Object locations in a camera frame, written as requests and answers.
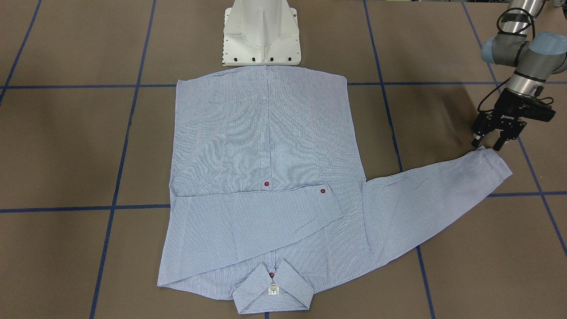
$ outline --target table surface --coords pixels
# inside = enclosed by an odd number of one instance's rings
[[[476,105],[513,72],[480,58],[506,4],[289,3],[300,66],[348,79],[369,179],[472,150]],[[0,2],[0,317],[239,317],[156,286],[175,83],[226,69],[231,5]],[[536,26],[567,34],[550,3]],[[505,145],[514,175],[460,220],[309,311],[248,317],[566,318],[566,89],[567,72],[549,78],[557,115]]]

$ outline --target striped shirt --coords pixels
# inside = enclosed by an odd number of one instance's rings
[[[239,313],[313,294],[413,249],[511,174],[491,149],[366,181],[339,75],[246,66],[179,81],[158,285]]]

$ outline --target blue tape line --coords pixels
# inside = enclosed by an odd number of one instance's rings
[[[528,163],[528,167],[530,168],[530,172],[532,174],[532,177],[534,178],[535,186],[539,190],[539,194],[541,196],[541,200],[543,201],[543,205],[545,206],[545,210],[547,211],[547,215],[549,216],[549,219],[551,220],[551,224],[553,225],[555,233],[557,234],[557,238],[559,239],[559,243],[561,244],[561,247],[563,248],[563,253],[567,257],[567,246],[565,246],[565,241],[563,240],[563,236],[561,235],[561,232],[559,231],[559,227],[557,227],[557,223],[555,222],[555,218],[553,217],[551,209],[549,208],[549,204],[547,203],[547,199],[545,198],[544,192],[541,189],[541,185],[539,184],[538,176],[535,174],[534,167],[531,164],[530,158],[528,157],[528,153],[526,152],[526,148],[524,147],[524,143],[522,142],[522,139],[520,137],[518,137],[518,142],[520,144],[520,148],[522,149],[522,153],[524,153],[524,157],[526,158],[526,162]]]
[[[177,84],[140,84],[139,87],[175,87]]]
[[[352,85],[352,86],[357,86],[357,85],[382,85],[381,82],[349,82],[346,85]]]
[[[112,199],[112,205],[113,206],[116,205],[116,201],[118,200],[118,192],[119,192],[119,189],[120,189],[120,181],[121,181],[121,178],[122,178],[122,170],[124,169],[124,161],[126,159],[126,150],[128,148],[128,138],[129,138],[129,135],[130,135],[130,127],[132,126],[132,117],[134,116],[134,110],[136,109],[136,101],[138,99],[139,85],[140,85],[140,81],[142,79],[142,71],[143,71],[144,61],[146,59],[147,45],[150,42],[151,26],[152,26],[152,22],[154,20],[154,12],[155,12],[155,1],[156,0],[153,0],[152,4],[151,4],[150,21],[149,21],[148,26],[147,26],[146,41],[144,42],[144,45],[143,45],[142,58],[141,58],[140,67],[139,67],[139,70],[138,70],[138,79],[136,80],[136,89],[134,90],[134,98],[132,99],[132,107],[130,108],[130,116],[128,118],[128,126],[126,127],[126,136],[124,137],[124,147],[122,147],[122,156],[120,158],[120,166],[119,166],[119,169],[118,169],[118,176],[116,177],[116,188],[115,188],[115,191],[114,191],[114,197]],[[108,216],[108,226],[107,226],[106,236],[104,237],[103,252],[102,252],[102,255],[100,257],[99,273],[98,273],[98,276],[96,278],[95,292],[94,292],[94,295],[92,297],[90,319],[93,319],[95,317],[96,303],[98,302],[99,291],[100,291],[100,283],[101,283],[102,277],[103,277],[104,263],[106,261],[106,254],[107,254],[107,251],[108,251],[108,242],[110,240],[110,233],[111,233],[111,230],[112,230],[112,221],[114,220],[114,212],[115,212],[115,209],[112,209],[110,211],[109,216]]]
[[[492,193],[487,197],[517,197],[517,196],[539,196],[538,192],[528,192],[528,193]]]
[[[493,82],[385,82],[384,85],[492,85]]]
[[[148,204],[148,205],[117,205],[115,209],[149,209],[149,208],[171,208],[169,204]]]
[[[376,50],[376,44],[374,43],[374,33],[372,32],[372,25],[370,24],[370,16],[368,15],[368,6],[366,5],[366,0],[362,0],[362,4],[364,5],[364,13],[366,15],[366,24],[368,25],[368,32],[370,33],[372,50],[374,51],[374,60],[376,61],[376,69],[378,71],[378,78],[380,80],[380,88],[382,89],[382,96],[384,97],[386,116],[388,117],[388,124],[390,125],[390,130],[392,131],[392,142],[393,142],[393,148],[396,151],[397,164],[400,171],[404,171],[401,164],[400,151],[397,147],[396,133],[394,132],[393,129],[392,115],[390,114],[390,105],[388,103],[388,97],[386,96],[386,88],[384,86],[384,79],[382,78],[382,68],[380,67],[380,61],[378,60],[378,51]]]
[[[421,276],[424,280],[425,293],[427,294],[427,302],[429,304],[429,313],[431,313],[431,319],[435,319],[435,310],[433,309],[433,300],[431,299],[431,292],[429,291],[429,282],[427,280],[427,274],[425,273],[425,264],[423,256],[421,255],[421,246],[417,245],[417,258],[420,261]]]
[[[136,87],[135,84],[101,84],[101,85],[13,85],[8,89],[104,89],[115,87]]]
[[[372,85],[492,85],[494,82],[349,82],[348,86],[372,86]],[[567,81],[548,81],[545,84],[567,84]],[[140,84],[138,87],[175,87],[177,84]],[[95,84],[95,85],[10,85],[0,86],[0,89],[10,90],[32,90],[32,89],[104,89],[136,87],[135,84]]]
[[[482,49],[483,45],[480,42],[478,34],[476,33],[476,28],[475,28],[475,25],[472,23],[471,16],[469,15],[468,10],[467,10],[467,6],[465,6],[463,2],[461,3],[461,5],[463,6],[463,9],[464,9],[465,14],[467,15],[469,24],[471,25],[471,28],[472,28],[472,30],[475,34],[476,41],[478,42],[479,47]],[[492,78],[494,79],[494,84],[498,85],[498,81],[496,80],[496,76],[494,75],[492,67],[488,63],[486,65],[488,65],[488,70],[490,71],[490,74],[492,75]],[[530,172],[532,174],[532,177],[534,179],[536,187],[538,188],[538,194],[540,195],[541,200],[543,201],[543,204],[545,206],[545,210],[547,211],[547,215],[549,216],[549,219],[551,220],[551,224],[553,225],[555,233],[557,234],[557,238],[559,239],[559,243],[561,244],[561,247],[563,248],[563,253],[567,257],[567,246],[565,246],[565,241],[563,240],[563,236],[561,235],[561,232],[559,231],[559,227],[557,227],[557,224],[555,222],[555,218],[553,217],[553,213],[551,212],[551,209],[549,208],[549,205],[547,203],[547,199],[545,198],[545,193],[541,189],[541,185],[539,184],[539,181],[538,181],[538,176],[535,174],[535,170],[534,170],[534,167],[532,166],[532,163],[530,161],[530,157],[528,156],[528,153],[526,151],[524,143],[522,142],[522,139],[520,137],[518,137],[518,143],[520,144],[520,148],[522,149],[522,153],[524,155],[524,158],[526,159],[526,162],[528,164],[528,167],[530,168]]]
[[[0,93],[0,103],[4,99],[4,95],[6,94],[7,86],[10,84],[10,80],[12,80],[12,76],[14,75],[14,70],[16,69],[16,65],[20,60],[20,56],[22,55],[22,51],[24,51],[24,46],[28,41],[29,33],[32,32],[33,24],[35,23],[35,19],[37,17],[37,13],[39,12],[39,7],[41,6],[41,0],[37,1],[36,10],[33,12],[32,20],[29,23],[28,31],[24,36],[24,40],[22,41],[22,45],[20,45],[20,49],[18,50],[18,54],[16,54],[16,59],[14,59],[14,63],[12,64],[12,68],[10,69],[10,73],[8,74],[8,78],[6,79],[6,84],[4,84],[4,88],[2,88],[2,93]]]
[[[399,169],[400,169],[400,172],[401,172],[401,171],[404,171],[404,168],[403,168],[402,163],[401,163],[400,151],[397,147],[396,132],[394,131],[392,116],[390,114],[390,106],[388,104],[388,96],[386,95],[386,87],[384,85],[384,79],[382,77],[382,68],[380,67],[380,61],[378,59],[378,51],[376,49],[376,44],[374,43],[374,33],[372,32],[372,25],[370,23],[370,16],[368,14],[368,6],[366,4],[366,0],[362,0],[362,3],[364,5],[364,13],[366,15],[366,24],[368,25],[368,32],[370,33],[370,41],[372,43],[372,50],[374,51],[374,60],[376,61],[376,69],[378,71],[378,78],[380,80],[380,88],[382,89],[382,96],[384,98],[384,106],[386,107],[386,115],[388,117],[388,124],[390,125],[390,129],[392,130],[393,147],[396,151],[397,163],[398,163],[398,166],[399,166]],[[423,281],[424,281],[425,293],[427,295],[431,319],[435,319],[435,310],[433,309],[433,300],[431,299],[431,294],[429,292],[429,283],[428,283],[428,280],[427,280],[427,275],[425,273],[425,264],[424,264],[423,258],[421,256],[421,248],[420,248],[419,245],[417,246],[417,258],[419,259],[419,262],[420,262],[421,275],[422,275],[422,278],[423,278]]]
[[[567,195],[567,191],[559,191],[559,192],[543,192],[543,195]]]
[[[68,212],[68,211],[108,211],[111,209],[151,209],[171,208],[169,204],[115,205],[115,206],[75,206],[75,207],[39,207],[39,208],[2,208],[2,213],[36,213],[36,212]]]
[[[545,196],[567,195],[567,191],[543,192]],[[517,193],[492,193],[487,197],[521,197],[540,196],[538,192]],[[171,208],[169,204],[140,204],[140,205],[115,205],[115,206],[75,206],[75,207],[38,207],[38,208],[0,208],[0,213],[34,213],[34,212],[66,212],[66,211],[107,211],[110,209],[151,209]]]
[[[44,208],[5,208],[0,213],[36,213],[36,212],[69,212],[69,211],[107,211],[112,206],[81,206],[81,207],[44,207]]]

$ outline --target light blue dress shirt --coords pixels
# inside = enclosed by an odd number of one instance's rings
[[[234,299],[239,313],[306,310],[314,293],[413,249],[510,174],[479,149],[367,182],[339,75],[247,66],[179,81],[158,285]]]

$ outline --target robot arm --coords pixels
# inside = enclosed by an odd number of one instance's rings
[[[500,85],[506,84],[506,88],[494,109],[481,111],[479,105],[479,115],[472,126],[475,147],[496,129],[500,131],[500,138],[493,148],[500,150],[506,141],[518,138],[525,127],[526,122],[520,117],[550,121],[555,115],[551,103],[542,102],[538,96],[549,75],[567,69],[567,37],[549,32],[535,36],[534,19],[543,4],[542,0],[512,0],[498,18],[498,35],[483,46],[484,61],[514,66],[516,70]],[[532,42],[526,41],[530,27],[534,36]]]

